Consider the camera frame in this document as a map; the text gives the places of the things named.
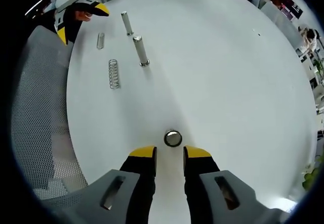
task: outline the coil spring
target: coil spring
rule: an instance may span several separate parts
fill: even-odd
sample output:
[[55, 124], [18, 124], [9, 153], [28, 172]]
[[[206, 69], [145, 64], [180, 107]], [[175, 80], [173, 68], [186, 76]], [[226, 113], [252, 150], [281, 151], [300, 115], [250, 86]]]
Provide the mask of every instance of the coil spring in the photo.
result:
[[109, 84], [110, 84], [110, 88], [114, 90], [120, 87], [117, 60], [110, 59], [108, 66], [109, 66]]

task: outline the cylindrical part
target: cylindrical part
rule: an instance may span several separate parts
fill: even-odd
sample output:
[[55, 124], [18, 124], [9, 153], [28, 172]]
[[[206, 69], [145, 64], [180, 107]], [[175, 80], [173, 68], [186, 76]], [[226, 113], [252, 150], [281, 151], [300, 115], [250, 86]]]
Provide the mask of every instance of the cylindrical part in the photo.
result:
[[182, 142], [182, 135], [179, 131], [170, 129], [164, 134], [164, 143], [170, 147], [177, 147]]
[[131, 27], [130, 20], [128, 18], [127, 12], [126, 11], [122, 12], [121, 17], [123, 19], [123, 22], [124, 22], [124, 25], [125, 25], [125, 28], [126, 28], [127, 35], [134, 34], [134, 32], [132, 30], [132, 27]]
[[133, 37], [133, 42], [138, 54], [138, 57], [140, 58], [140, 65], [142, 67], [146, 67], [149, 65], [150, 60], [146, 57], [146, 52], [144, 49], [143, 39], [141, 35], [136, 35]]

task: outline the white tabletop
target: white tabletop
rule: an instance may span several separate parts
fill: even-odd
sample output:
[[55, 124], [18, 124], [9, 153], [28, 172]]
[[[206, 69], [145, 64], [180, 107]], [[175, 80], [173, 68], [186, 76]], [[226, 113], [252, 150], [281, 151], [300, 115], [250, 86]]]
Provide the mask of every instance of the white tabletop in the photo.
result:
[[[84, 22], [67, 81], [76, 157], [92, 183], [135, 148], [156, 145], [149, 223], [190, 223], [182, 146], [209, 151], [271, 206], [286, 197], [316, 143], [315, 104], [294, 49], [246, 0], [113, 0], [111, 15]], [[151, 64], [139, 65], [121, 12], [143, 36]], [[105, 32], [102, 50], [96, 48]], [[108, 61], [121, 88], [109, 88]], [[167, 129], [180, 147], [163, 142]]]

